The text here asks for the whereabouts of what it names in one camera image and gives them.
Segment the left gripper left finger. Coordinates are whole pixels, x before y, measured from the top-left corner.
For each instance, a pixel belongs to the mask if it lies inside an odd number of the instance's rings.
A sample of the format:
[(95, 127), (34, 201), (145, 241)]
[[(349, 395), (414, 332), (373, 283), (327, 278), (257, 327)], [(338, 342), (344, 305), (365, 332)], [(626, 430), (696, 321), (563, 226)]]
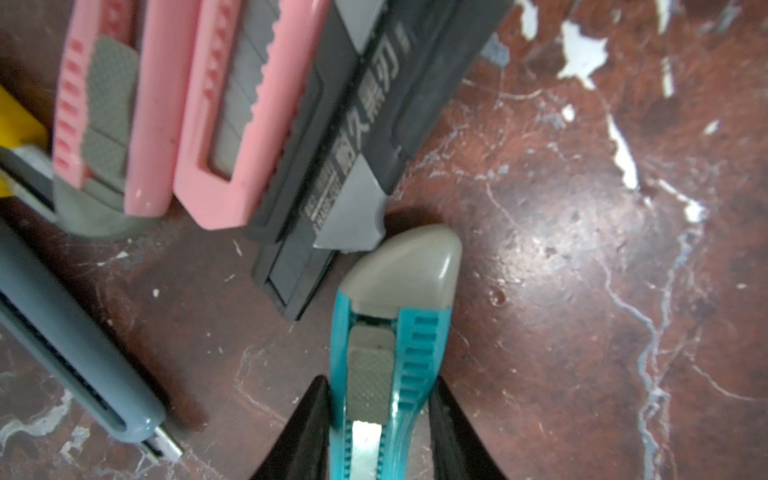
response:
[(323, 480), (328, 477), (330, 386), (323, 375), (310, 383), (253, 480)]

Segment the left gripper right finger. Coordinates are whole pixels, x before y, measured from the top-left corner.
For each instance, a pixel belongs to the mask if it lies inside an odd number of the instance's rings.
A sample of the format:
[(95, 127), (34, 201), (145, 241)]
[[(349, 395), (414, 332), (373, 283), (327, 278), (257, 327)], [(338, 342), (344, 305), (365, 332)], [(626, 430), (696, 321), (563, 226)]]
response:
[(428, 407), (436, 480), (506, 479), (441, 376)]

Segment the teal utility knife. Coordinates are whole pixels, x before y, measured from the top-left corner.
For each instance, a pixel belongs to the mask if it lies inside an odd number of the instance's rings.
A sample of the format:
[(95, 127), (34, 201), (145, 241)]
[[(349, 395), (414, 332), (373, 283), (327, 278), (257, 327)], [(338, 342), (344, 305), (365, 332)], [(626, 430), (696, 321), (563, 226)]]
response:
[(462, 259), (443, 224), (404, 231), (339, 285), (330, 338), (333, 479), (403, 479), (446, 351)]

